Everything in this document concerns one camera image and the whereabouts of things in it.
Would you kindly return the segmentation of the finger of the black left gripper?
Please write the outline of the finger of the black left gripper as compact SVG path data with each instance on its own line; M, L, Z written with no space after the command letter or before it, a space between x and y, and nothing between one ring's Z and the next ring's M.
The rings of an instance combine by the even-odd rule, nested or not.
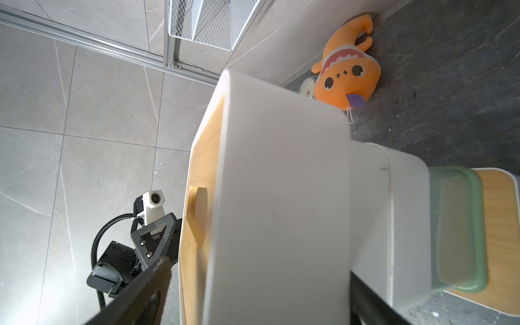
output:
M135 253L141 270L148 269L162 257L167 257L171 266L178 263L181 236L181 219L169 213L131 234Z

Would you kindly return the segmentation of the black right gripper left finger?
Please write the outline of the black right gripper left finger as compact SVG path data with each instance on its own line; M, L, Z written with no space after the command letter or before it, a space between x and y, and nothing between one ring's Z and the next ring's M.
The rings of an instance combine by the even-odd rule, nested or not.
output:
M171 262L161 257L87 324L160 324L170 281Z

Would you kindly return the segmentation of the bamboo lid box edge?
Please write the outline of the bamboo lid box edge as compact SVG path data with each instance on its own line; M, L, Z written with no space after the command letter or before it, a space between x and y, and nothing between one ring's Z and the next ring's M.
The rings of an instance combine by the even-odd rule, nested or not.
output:
M233 70L192 144L183 324L349 324L349 127L337 108Z

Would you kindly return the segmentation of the mint green tissue box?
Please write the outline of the mint green tissue box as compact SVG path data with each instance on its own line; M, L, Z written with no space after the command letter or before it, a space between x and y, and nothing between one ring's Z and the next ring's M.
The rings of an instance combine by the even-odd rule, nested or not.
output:
M430 167L432 289L478 293L488 285L483 184L459 166Z

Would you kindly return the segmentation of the large bamboo lid tissue box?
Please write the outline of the large bamboo lid tissue box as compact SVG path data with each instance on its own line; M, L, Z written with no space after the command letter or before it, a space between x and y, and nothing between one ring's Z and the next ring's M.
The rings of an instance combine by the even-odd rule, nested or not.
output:
M518 318L519 176L498 168L474 171L483 183L488 284L481 292L449 294Z

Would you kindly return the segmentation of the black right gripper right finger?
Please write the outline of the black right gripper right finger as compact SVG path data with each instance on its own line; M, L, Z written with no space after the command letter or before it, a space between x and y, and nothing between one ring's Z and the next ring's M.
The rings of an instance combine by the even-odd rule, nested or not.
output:
M410 325L355 273L350 274L350 324Z

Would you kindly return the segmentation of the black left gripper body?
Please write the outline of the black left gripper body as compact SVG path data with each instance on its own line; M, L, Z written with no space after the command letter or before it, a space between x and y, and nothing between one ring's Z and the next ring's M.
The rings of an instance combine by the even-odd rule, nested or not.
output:
M135 250L112 241L87 278L87 285L107 295L119 295L142 273Z

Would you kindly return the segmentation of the white tissue box bamboo lid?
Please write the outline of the white tissue box bamboo lid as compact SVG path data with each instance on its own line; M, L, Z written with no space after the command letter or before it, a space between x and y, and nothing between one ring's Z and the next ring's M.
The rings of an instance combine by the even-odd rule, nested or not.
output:
M350 216L353 273L405 312L429 299L429 169L418 157L353 141Z

